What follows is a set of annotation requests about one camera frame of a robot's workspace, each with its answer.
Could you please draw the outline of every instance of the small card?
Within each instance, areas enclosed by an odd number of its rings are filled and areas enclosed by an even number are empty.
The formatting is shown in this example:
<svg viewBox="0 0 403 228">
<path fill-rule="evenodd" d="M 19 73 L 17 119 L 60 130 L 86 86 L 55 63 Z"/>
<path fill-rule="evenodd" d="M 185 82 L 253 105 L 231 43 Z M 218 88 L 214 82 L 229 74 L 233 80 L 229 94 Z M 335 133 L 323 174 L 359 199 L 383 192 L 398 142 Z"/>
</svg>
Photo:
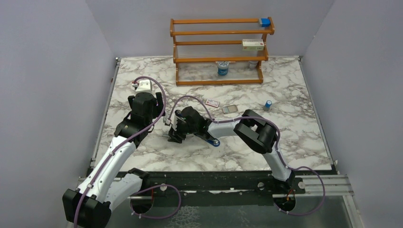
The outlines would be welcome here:
<svg viewBox="0 0 403 228">
<path fill-rule="evenodd" d="M 207 101 L 206 101 L 206 105 L 216 107 L 216 108 L 218 108 L 219 104 L 220 104 L 219 101 L 214 101 L 214 100 L 211 100 L 211 99 L 207 99 Z"/>
</svg>

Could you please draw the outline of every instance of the blue block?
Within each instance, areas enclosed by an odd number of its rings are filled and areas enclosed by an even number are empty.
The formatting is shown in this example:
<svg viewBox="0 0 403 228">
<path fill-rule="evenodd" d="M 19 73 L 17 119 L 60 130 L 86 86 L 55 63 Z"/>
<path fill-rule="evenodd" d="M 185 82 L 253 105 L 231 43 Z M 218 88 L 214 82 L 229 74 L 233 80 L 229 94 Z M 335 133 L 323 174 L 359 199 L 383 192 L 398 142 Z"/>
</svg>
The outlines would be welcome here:
<svg viewBox="0 0 403 228">
<path fill-rule="evenodd" d="M 268 18 L 260 18 L 259 23 L 262 27 L 269 27 L 270 26 L 270 20 Z"/>
</svg>

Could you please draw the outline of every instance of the marble surface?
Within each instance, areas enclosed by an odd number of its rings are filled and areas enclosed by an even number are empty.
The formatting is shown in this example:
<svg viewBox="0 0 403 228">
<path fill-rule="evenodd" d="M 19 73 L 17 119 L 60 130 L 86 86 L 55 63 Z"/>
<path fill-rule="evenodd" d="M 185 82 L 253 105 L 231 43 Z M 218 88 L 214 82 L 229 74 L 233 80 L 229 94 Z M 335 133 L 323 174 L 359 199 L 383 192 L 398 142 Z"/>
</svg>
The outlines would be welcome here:
<svg viewBox="0 0 403 228">
<path fill-rule="evenodd" d="M 198 75 L 204 79 L 216 77 L 215 74 L 203 70 L 212 69 L 206 64 L 185 68 L 188 72 L 183 72 L 184 76 Z M 297 57 L 271 57 L 269 61 L 263 62 L 262 71 L 264 83 L 258 85 L 177 87 L 172 57 L 123 58 L 103 127 L 96 163 L 109 146 L 116 125 L 130 111 L 127 97 L 133 94 L 131 82 L 138 76 L 150 76 L 158 80 L 167 93 L 168 113 L 174 101 L 182 95 L 194 95 L 201 100 L 211 98 L 219 101 L 220 106 L 238 106 L 238 113 L 232 114 L 223 114 L 220 108 L 207 106 L 218 120 L 240 116 L 245 109 L 252 109 L 279 126 L 280 147 L 290 166 L 331 169 Z M 262 110 L 266 100 L 273 102 L 269 112 Z M 176 109 L 182 110 L 190 105 L 205 115 L 203 107 L 197 101 L 187 98 L 179 102 Z M 219 147 L 213 147 L 198 137 L 188 137 L 182 144 L 178 144 L 168 142 L 164 137 L 168 130 L 169 127 L 164 126 L 162 120 L 159 121 L 154 131 L 125 162 L 121 171 L 133 167 L 145 171 L 270 170 L 263 157 L 253 152 L 237 136 L 220 138 Z"/>
</svg>

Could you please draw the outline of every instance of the white box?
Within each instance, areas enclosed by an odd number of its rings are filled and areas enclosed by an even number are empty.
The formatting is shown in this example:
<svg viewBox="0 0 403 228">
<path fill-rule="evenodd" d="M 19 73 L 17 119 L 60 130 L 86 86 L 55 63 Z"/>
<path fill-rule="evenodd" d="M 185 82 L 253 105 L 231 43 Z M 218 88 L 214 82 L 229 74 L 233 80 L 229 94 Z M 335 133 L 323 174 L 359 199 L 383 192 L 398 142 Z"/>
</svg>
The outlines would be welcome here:
<svg viewBox="0 0 403 228">
<path fill-rule="evenodd" d="M 242 50 L 244 51 L 263 51 L 264 42 L 262 39 L 243 39 Z"/>
</svg>

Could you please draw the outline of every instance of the small blue bottle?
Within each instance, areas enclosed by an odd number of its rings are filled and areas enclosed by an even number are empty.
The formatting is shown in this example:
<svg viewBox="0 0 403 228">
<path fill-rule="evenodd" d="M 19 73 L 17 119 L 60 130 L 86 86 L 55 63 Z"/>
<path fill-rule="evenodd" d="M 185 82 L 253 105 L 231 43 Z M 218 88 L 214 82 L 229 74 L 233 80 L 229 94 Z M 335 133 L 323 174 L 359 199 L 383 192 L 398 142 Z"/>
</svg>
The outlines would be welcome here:
<svg viewBox="0 0 403 228">
<path fill-rule="evenodd" d="M 228 73 L 228 68 L 230 67 L 230 62 L 219 61 L 217 63 L 217 67 L 218 67 L 218 74 L 220 76 L 224 76 Z"/>
</svg>

